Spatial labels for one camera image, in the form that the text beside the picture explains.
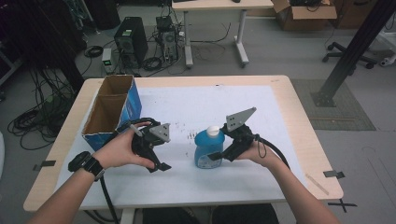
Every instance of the carpet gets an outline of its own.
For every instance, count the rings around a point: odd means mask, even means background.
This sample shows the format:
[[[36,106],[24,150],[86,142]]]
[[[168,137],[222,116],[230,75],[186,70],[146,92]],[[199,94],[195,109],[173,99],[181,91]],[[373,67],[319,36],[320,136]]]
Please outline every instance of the carpet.
[[[318,92],[325,80],[292,79],[291,83],[304,107],[305,113],[315,130],[332,131],[375,131],[361,105],[343,83],[332,98],[336,107],[317,107],[311,92]]]

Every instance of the electronic equipment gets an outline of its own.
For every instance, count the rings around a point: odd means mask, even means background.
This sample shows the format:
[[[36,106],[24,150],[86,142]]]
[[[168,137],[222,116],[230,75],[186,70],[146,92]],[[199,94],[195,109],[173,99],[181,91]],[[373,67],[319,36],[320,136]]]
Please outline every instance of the electronic equipment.
[[[112,49],[103,49],[102,64],[106,70],[106,73],[110,74],[114,72],[116,69],[116,64],[114,63]]]
[[[142,65],[149,49],[142,18],[125,17],[114,40],[122,59],[128,58],[133,67]]]
[[[84,0],[84,2],[97,28],[108,30],[120,25],[120,16],[114,0]]]
[[[170,63],[178,59],[177,30],[170,16],[157,17],[158,39],[163,52],[163,59]]]

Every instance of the office chair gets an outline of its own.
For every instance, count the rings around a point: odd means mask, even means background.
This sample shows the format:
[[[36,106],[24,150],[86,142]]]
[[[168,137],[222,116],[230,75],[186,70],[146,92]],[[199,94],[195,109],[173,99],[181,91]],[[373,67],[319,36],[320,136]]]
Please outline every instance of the office chair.
[[[329,61],[329,58],[343,56],[344,52],[346,51],[345,47],[341,46],[340,44],[338,44],[336,42],[332,42],[332,44],[330,44],[327,47],[328,50],[333,50],[334,48],[339,49],[341,52],[330,52],[330,53],[327,53],[326,56],[324,56],[324,58],[322,59],[322,61],[324,63]],[[376,60],[371,59],[371,58],[367,58],[365,56],[361,56],[359,58],[359,60],[362,61],[362,62],[367,63],[366,66],[365,66],[367,69],[372,69],[374,67],[374,65],[377,64]],[[356,69],[356,65],[354,66],[353,70],[351,71],[350,76],[353,74],[355,69]]]

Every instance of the chair wheel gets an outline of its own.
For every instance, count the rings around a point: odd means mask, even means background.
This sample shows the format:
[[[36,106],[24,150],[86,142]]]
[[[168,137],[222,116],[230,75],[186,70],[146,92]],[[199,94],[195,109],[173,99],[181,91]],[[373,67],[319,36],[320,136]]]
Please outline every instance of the chair wheel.
[[[373,63],[367,63],[366,64],[366,68],[367,69],[372,69],[372,68],[374,68],[374,64]]]

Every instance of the watch strap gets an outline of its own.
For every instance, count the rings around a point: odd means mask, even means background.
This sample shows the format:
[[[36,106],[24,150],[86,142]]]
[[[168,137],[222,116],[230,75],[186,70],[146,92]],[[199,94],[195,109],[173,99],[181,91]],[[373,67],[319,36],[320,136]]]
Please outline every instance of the watch strap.
[[[83,164],[82,168],[87,172],[92,173],[95,176],[95,181],[100,179],[105,173],[105,169],[103,169],[100,162],[93,156],[90,156]]]

